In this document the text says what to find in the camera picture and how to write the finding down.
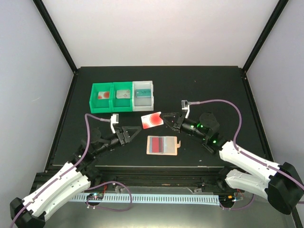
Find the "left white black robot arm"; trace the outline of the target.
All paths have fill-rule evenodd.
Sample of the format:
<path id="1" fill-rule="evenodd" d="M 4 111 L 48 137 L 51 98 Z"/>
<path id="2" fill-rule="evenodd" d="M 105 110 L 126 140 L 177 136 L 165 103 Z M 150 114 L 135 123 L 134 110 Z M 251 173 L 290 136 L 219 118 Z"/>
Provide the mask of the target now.
<path id="1" fill-rule="evenodd" d="M 90 141 L 83 142 L 73 159 L 40 188 L 23 199 L 15 198 L 10 203 L 11 226 L 18 228 L 42 228 L 47 220 L 75 195 L 98 189 L 102 178 L 95 167 L 98 157 L 132 141 L 141 131 L 139 126 L 115 128 L 113 133 L 102 137 L 94 129 Z"/>

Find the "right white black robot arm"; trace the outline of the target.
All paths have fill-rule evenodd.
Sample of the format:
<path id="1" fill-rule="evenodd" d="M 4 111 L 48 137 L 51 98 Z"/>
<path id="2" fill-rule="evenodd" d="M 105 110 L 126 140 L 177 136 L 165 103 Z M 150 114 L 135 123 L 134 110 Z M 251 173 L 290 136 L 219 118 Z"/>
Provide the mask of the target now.
<path id="1" fill-rule="evenodd" d="M 184 132 L 200 140 L 202 145 L 220 159 L 237 168 L 216 179 L 220 191 L 240 189 L 266 199 L 277 211 L 289 215 L 304 195 L 303 182 L 296 168 L 261 158 L 226 140 L 218 133 L 219 123 L 212 113 L 203 113 L 193 121 L 185 113 L 160 115 L 175 132 Z"/>

